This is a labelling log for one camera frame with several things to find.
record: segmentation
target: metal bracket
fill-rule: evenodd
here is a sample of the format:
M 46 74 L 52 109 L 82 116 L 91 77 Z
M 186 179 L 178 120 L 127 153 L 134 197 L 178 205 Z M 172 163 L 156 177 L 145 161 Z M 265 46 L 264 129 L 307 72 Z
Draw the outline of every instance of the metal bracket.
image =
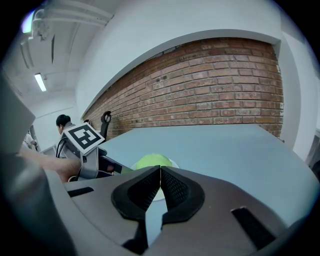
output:
M 95 179 L 98 175 L 99 168 L 99 148 L 96 146 L 86 154 L 80 154 L 81 171 L 78 181 Z

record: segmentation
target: fluorescent light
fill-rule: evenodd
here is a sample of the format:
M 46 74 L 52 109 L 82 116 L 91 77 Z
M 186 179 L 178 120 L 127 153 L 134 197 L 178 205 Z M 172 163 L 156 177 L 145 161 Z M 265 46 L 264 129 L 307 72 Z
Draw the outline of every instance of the fluorescent light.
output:
M 23 20 L 21 29 L 23 33 L 30 33 L 32 30 L 32 17 L 34 16 L 34 11 L 30 12 L 27 17 Z
M 35 77 L 35 80 L 37 81 L 41 91 L 45 92 L 47 89 L 45 87 L 44 81 L 42 80 L 41 74 L 40 73 L 35 74 L 34 77 Z

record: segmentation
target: tabletop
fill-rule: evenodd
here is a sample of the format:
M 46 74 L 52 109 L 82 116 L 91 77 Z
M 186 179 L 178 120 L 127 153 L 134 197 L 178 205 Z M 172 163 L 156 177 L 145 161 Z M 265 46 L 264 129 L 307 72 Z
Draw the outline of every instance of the tabletop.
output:
M 181 169 L 231 182 L 270 207 L 287 226 L 310 212 L 320 191 L 308 166 L 255 124 L 136 128 L 99 147 L 129 168 L 156 153 Z

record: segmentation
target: black cable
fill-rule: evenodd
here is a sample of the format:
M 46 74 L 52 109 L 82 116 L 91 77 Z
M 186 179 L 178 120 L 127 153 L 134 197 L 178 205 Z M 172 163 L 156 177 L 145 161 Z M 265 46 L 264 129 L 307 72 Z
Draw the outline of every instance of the black cable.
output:
M 56 157 L 56 158 L 58 157 L 58 150 L 59 150 L 60 143 L 63 142 L 63 141 L 65 141 L 65 140 L 67 140 L 67 139 L 68 139 L 67 137 L 64 137 L 64 138 L 60 139 L 60 141 L 59 141 L 59 143 L 58 143 L 58 146 L 56 147 L 56 152 L 55 152 L 55 157 Z
M 64 142 L 61 144 L 61 147 L 60 147 L 59 153 L 58 153 L 58 155 L 57 155 L 57 158 L 60 158 L 60 153 L 61 153 L 61 151 L 62 151 L 62 149 L 64 148 L 64 145 L 65 145 L 66 143 L 67 143 L 67 142 L 64 141 Z
M 80 176 L 80 172 L 81 172 L 81 167 L 80 167 L 80 169 L 79 169 L 79 171 L 78 171 L 78 174 L 76 175 L 76 177 L 75 177 L 75 179 L 74 179 L 75 182 L 78 181 L 79 176 Z

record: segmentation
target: tennis ball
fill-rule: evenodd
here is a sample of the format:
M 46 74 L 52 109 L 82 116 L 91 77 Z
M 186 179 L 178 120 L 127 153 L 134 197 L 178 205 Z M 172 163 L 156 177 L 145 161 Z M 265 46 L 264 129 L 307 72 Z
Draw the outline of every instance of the tennis ball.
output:
M 135 169 L 137 170 L 149 166 L 172 167 L 172 163 L 167 157 L 162 154 L 147 154 L 136 163 Z

